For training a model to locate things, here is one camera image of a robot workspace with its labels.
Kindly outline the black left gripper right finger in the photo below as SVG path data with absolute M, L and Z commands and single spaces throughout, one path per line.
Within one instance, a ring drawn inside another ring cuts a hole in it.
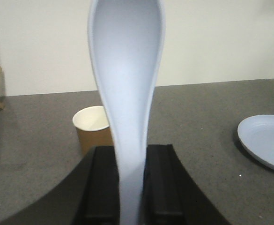
M 228 225 L 186 171 L 173 145 L 149 145 L 143 191 L 144 225 Z

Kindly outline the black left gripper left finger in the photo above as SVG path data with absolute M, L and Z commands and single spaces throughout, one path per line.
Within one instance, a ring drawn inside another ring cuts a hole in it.
M 118 225 L 118 169 L 113 146 L 97 146 L 73 225 Z

